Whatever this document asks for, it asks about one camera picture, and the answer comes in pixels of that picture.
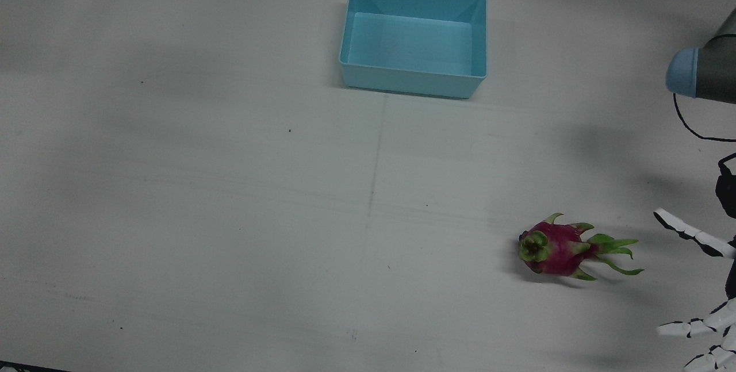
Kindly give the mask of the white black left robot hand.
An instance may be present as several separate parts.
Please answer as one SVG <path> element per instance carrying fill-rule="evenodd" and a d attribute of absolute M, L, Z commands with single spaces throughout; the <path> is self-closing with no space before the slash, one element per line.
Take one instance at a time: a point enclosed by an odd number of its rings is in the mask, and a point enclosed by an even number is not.
<path fill-rule="evenodd" d="M 728 166 L 719 165 L 720 176 L 716 181 L 716 197 L 726 214 L 734 217 L 734 174 Z M 734 260 L 734 239 L 724 241 L 709 233 L 701 231 L 679 219 L 664 209 L 657 209 L 654 217 L 659 223 L 678 235 L 682 239 L 694 241 L 708 256 Z M 707 353 L 693 357 L 684 371 L 733 371 L 735 360 L 735 291 L 734 267 L 729 271 L 725 284 L 726 301 L 712 310 L 705 318 L 692 318 L 689 322 L 673 321 L 657 327 L 659 335 L 684 338 L 702 337 L 711 333 L 722 333 L 722 341 L 710 347 Z"/>

